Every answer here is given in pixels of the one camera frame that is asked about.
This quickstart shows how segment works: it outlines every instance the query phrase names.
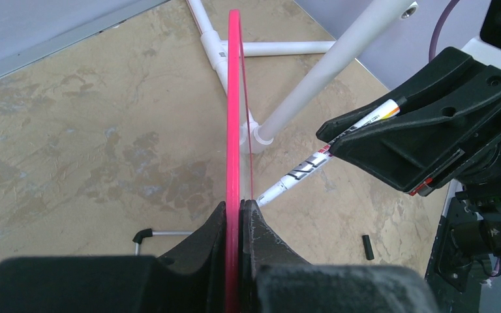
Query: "marble floor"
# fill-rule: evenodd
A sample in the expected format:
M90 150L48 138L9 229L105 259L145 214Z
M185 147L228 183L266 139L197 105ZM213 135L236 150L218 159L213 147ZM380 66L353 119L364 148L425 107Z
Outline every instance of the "marble floor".
M245 41L331 39L291 0L203 2L222 38L238 8ZM319 58L247 59L256 120ZM325 120L385 92L350 64L255 156L255 191L322 146L314 133ZM0 79L0 261L132 254L140 229L198 228L224 197L225 102L182 0ZM313 263L391 263L423 275L445 193L410 197L335 160L263 213ZM160 255L182 239L153 238L142 250Z

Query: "white pvc pipe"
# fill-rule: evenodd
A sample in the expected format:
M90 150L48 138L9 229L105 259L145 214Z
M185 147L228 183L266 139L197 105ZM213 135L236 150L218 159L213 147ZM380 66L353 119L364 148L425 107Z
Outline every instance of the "white pvc pipe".
M341 35L279 107L254 134L253 152L271 142L320 91L357 57L388 25L401 16L411 0L374 0Z
M206 14L206 10L200 0L187 0L189 10L193 15L195 24L201 33L200 41L204 51L208 56L208 61L212 69L218 74L218 78L224 87L224 92L228 92L228 60L226 49L222 46L220 35L212 27L212 23ZM241 101L241 112L245 112L245 102ZM254 122L251 111L249 110L249 121Z
M245 57L326 53L335 41L244 42Z
M200 0L187 0L187 5L189 6L189 10L193 15L193 19L201 35L207 31L214 31L214 27L212 27L212 23Z

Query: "black plastic bracket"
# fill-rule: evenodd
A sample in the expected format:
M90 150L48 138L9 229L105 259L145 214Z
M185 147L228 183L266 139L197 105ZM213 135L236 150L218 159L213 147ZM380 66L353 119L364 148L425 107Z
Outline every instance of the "black plastic bracket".
M446 48L371 104L325 122L329 142L389 99L401 112L338 139L333 155L394 189L426 196L475 168L501 142L501 70Z

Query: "white marker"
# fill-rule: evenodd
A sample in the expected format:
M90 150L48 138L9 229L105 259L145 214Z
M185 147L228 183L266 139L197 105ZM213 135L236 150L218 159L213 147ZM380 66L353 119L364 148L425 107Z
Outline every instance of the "white marker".
M331 140L323 148L304 160L304 162L300 163L292 171L281 177L281 179L277 183L275 183L275 185L270 187L267 191L260 195L260 197L258 197L258 199L256 200L258 206L261 207L265 204L268 204L269 202L271 202L271 200L274 200L283 192L291 189L294 185L298 184L304 178L310 176L310 174L314 173L316 170L325 165L329 160L331 160L333 158L333 155L329 153L329 148L339 138L359 129L362 126L369 125L382 119L388 119L391 116L397 115L400 111L401 110L399 108L399 105L394 100L385 101L385 103L377 107L377 109L373 110L370 114L360 119L349 129L339 134L337 137L335 137L335 139Z

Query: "small black cylinder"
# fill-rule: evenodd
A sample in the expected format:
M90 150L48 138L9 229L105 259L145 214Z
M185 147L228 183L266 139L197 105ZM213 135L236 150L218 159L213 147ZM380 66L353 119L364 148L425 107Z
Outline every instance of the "small black cylinder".
M362 241L364 242L364 251L366 252L366 260L373 260L373 249L371 247L370 236L362 236Z

